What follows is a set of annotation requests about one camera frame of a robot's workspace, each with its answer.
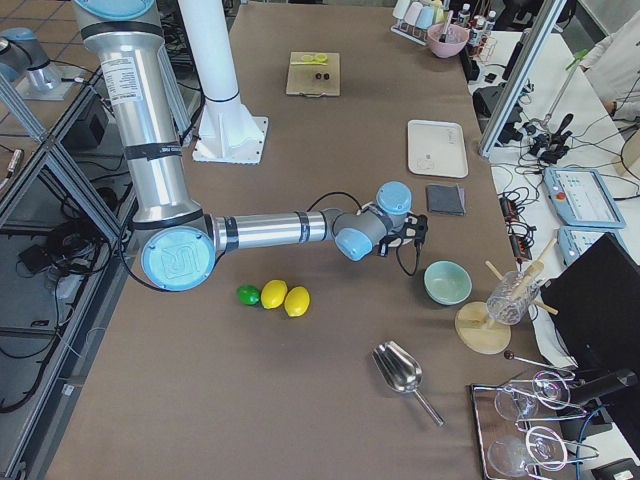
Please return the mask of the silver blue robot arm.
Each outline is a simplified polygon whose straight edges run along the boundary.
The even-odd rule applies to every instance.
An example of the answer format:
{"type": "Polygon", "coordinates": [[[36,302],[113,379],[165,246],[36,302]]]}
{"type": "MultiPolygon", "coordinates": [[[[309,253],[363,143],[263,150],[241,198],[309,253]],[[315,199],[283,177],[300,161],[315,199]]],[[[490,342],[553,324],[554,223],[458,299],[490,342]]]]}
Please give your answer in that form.
{"type": "Polygon", "coordinates": [[[324,241],[359,261],[401,233],[412,193],[366,161],[372,106],[355,92],[355,72],[344,71],[338,96],[286,91],[306,56],[365,52],[356,8],[250,2],[228,23],[218,1],[180,2],[204,98],[189,144],[162,78],[156,3],[73,8],[100,61],[132,177],[137,283],[184,292],[236,251],[324,241]]]}

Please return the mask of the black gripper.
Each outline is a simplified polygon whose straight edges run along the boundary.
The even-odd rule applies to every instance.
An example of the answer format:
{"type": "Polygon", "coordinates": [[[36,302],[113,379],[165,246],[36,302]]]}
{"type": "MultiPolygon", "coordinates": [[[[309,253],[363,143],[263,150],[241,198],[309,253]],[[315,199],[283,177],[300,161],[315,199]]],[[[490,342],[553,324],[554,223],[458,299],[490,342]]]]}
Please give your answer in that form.
{"type": "Polygon", "coordinates": [[[394,239],[384,238],[378,244],[377,255],[378,256],[387,256],[390,248],[393,246],[394,239]]]}

